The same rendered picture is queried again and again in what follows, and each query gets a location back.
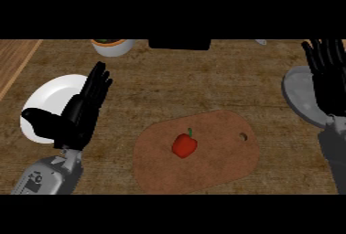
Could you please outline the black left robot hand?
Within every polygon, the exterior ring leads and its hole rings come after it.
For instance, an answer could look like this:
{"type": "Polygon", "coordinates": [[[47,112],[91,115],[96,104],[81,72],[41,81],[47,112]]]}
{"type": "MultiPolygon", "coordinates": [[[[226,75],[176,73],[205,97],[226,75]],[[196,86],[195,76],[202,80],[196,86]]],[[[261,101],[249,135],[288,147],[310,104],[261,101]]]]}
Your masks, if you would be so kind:
{"type": "Polygon", "coordinates": [[[59,115],[39,108],[22,111],[35,135],[54,141],[54,149],[81,151],[87,146],[110,85],[109,71],[99,61],[87,75],[82,89],[72,95],[59,115]]]}

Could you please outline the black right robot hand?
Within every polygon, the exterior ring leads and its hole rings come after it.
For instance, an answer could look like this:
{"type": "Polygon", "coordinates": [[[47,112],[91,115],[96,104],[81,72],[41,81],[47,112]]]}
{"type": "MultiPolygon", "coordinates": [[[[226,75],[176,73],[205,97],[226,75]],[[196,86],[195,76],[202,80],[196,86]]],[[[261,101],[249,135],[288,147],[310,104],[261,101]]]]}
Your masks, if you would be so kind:
{"type": "Polygon", "coordinates": [[[326,115],[346,117],[346,49],[341,40],[310,39],[301,47],[317,107],[326,115]]]}

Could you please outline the grey pan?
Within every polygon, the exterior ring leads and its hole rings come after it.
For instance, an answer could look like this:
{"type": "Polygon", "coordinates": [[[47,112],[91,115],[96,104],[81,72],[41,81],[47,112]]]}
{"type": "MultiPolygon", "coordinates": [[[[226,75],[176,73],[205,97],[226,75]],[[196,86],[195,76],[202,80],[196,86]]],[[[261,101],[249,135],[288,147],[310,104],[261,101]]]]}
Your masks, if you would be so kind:
{"type": "Polygon", "coordinates": [[[309,66],[295,66],[288,70],[281,81],[281,92],[298,117],[313,126],[323,128],[326,115],[315,100],[309,66]]]}

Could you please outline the red bell pepper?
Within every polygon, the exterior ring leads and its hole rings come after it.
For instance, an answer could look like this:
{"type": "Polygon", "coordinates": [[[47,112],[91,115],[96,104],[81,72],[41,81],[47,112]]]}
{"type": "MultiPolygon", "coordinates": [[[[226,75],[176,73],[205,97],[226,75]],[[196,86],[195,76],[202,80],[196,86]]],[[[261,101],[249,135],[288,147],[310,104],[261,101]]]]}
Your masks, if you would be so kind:
{"type": "Polygon", "coordinates": [[[171,144],[171,153],[180,158],[186,158],[196,150],[196,139],[192,135],[192,129],[181,133],[171,144]]]}

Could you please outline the brown wooden cutting board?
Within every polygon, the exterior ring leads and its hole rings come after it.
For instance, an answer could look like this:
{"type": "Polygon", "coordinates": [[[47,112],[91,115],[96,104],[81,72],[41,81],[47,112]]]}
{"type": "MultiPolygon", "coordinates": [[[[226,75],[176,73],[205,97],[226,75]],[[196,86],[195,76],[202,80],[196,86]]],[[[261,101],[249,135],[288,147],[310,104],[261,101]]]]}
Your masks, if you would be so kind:
{"type": "Polygon", "coordinates": [[[249,175],[260,147],[249,124],[230,111],[204,112],[152,124],[133,148],[133,177],[147,194],[186,194],[249,175]],[[177,136],[190,133],[196,150],[171,152],[177,136]]]}

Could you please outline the white plate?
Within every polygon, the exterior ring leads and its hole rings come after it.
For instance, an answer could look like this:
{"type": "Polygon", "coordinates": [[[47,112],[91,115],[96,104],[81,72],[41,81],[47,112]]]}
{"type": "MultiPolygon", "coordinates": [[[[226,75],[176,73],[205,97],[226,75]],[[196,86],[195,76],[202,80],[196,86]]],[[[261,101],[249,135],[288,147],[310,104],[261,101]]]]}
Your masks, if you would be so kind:
{"type": "Polygon", "coordinates": [[[35,134],[35,128],[25,118],[20,118],[20,129],[23,136],[38,144],[51,144],[54,137],[53,133],[65,135],[74,130],[74,126],[68,121],[59,119],[60,113],[71,100],[71,97],[79,93],[87,76],[79,74],[63,75],[48,80],[34,91],[26,99],[23,110],[37,108],[47,111],[54,116],[53,122],[42,129],[42,135],[35,134]]]}

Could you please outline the white plant pot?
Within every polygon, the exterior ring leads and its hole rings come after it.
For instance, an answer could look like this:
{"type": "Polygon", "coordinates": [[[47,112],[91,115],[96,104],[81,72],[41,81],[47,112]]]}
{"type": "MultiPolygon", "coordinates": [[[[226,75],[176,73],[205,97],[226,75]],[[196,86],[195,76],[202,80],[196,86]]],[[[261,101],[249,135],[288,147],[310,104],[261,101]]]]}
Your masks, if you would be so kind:
{"type": "Polygon", "coordinates": [[[105,57],[118,57],[124,55],[133,48],[133,39],[119,39],[109,43],[100,43],[97,40],[90,40],[96,52],[105,57]]]}

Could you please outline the black appliance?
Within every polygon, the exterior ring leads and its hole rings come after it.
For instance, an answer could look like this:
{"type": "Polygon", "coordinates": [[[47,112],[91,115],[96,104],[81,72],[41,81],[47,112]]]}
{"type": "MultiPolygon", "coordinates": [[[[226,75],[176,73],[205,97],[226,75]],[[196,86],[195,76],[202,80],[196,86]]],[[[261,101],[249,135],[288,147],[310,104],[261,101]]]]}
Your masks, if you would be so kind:
{"type": "Polygon", "coordinates": [[[150,39],[150,48],[165,48],[165,49],[186,49],[186,50],[208,50],[211,41],[208,39],[192,39],[192,40],[177,40],[177,39],[150,39]]]}

